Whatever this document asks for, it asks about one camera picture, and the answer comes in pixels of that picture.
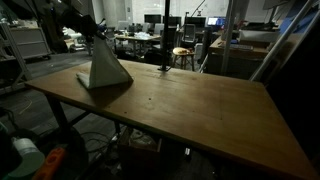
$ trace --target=computer monitor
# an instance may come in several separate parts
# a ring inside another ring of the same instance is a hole
[[[147,23],[162,23],[161,22],[161,14],[145,14],[144,15],[144,22]]]
[[[226,17],[214,16],[209,17],[207,25],[208,26],[223,26],[226,21]]]
[[[204,28],[206,24],[206,17],[186,17],[185,24],[194,24],[196,28]]]
[[[180,16],[169,16],[168,26],[177,26],[177,24],[179,24],[179,27],[181,26],[181,17]]]

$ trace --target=wooden stool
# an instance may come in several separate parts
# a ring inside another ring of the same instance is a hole
[[[178,58],[181,58],[180,69],[186,69],[187,57],[189,56],[191,57],[192,71],[194,71],[194,61],[193,61],[194,52],[190,52],[186,48],[176,47],[173,49],[173,55],[174,55],[174,58],[171,66],[172,68],[174,68],[174,66],[176,65]]]

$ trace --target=table top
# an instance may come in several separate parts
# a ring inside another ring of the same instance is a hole
[[[91,62],[30,80],[26,87],[289,179],[318,179],[262,83],[120,60],[133,83],[85,89]]]
[[[220,44],[224,42],[225,41],[221,40],[221,36],[218,37],[209,47],[211,53],[223,54],[224,48],[220,47]],[[252,51],[230,48],[229,56],[243,59],[262,60],[268,53],[269,51],[264,47],[253,46]]]
[[[134,36],[125,36],[125,35],[118,35],[115,34],[115,37],[117,39],[126,39],[126,40],[136,40],[136,41],[150,41],[150,40],[155,40],[155,39],[160,39],[161,36],[154,34],[153,36],[148,36],[146,38],[138,38],[138,37],[134,37]]]

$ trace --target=chair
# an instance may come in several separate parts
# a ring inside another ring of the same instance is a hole
[[[172,68],[175,67],[177,60],[181,59],[180,62],[180,69],[186,69],[187,67],[187,62],[188,62],[188,57],[191,58],[190,63],[191,63],[191,68],[192,71],[194,71],[194,52],[191,52],[189,49],[185,49],[182,47],[176,47],[173,49],[173,63],[171,65]]]
[[[125,30],[129,30],[129,22],[128,21],[118,21],[118,31],[125,31]],[[123,42],[127,41],[127,40],[119,40],[121,46],[123,47]]]
[[[160,44],[153,45],[152,47],[156,49],[161,49],[163,47],[163,31],[160,32],[161,39],[160,39]],[[176,40],[176,28],[168,28],[168,41],[167,41],[167,47],[168,50],[171,52],[172,49],[176,46],[175,44]]]
[[[161,31],[164,29],[164,24],[163,23],[156,23],[154,25],[154,31],[153,34],[161,34]]]
[[[185,24],[183,27],[183,34],[181,38],[181,47],[194,48],[198,39],[196,38],[196,25]]]
[[[107,44],[110,46],[110,48],[114,48],[114,52],[116,52],[117,50],[117,46],[116,46],[116,36],[114,35],[114,27],[112,28],[108,28],[107,30],[104,32],[104,35],[106,36],[106,40],[107,40]]]
[[[129,22],[128,21],[118,21],[118,31],[128,30]]]
[[[142,32],[148,32],[150,28],[150,23],[144,23],[142,25]]]

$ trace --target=table leg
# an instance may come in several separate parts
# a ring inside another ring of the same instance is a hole
[[[181,56],[181,63],[180,63],[180,69],[183,69],[184,65],[184,56]]]
[[[187,69],[187,56],[183,56],[183,69]]]
[[[46,97],[47,97],[47,100],[48,100],[49,105],[51,107],[51,110],[53,112],[53,115],[56,118],[56,121],[61,129],[62,134],[65,137],[70,137],[70,135],[71,135],[70,126],[68,124],[67,117],[64,114],[64,111],[63,111],[62,106],[60,104],[60,101],[51,97],[51,96],[46,96]]]
[[[117,39],[114,39],[113,42],[114,42],[114,53],[117,53]]]
[[[133,40],[132,45],[133,45],[133,56],[136,57],[137,52],[136,52],[136,41],[135,40]]]
[[[172,67],[174,68],[174,66],[176,65],[176,62],[177,62],[177,59],[178,59],[178,56],[176,55],[173,55],[173,63],[172,63]]]
[[[193,56],[190,56],[191,57],[191,67],[192,67],[192,71],[194,71],[194,61],[193,61]]]

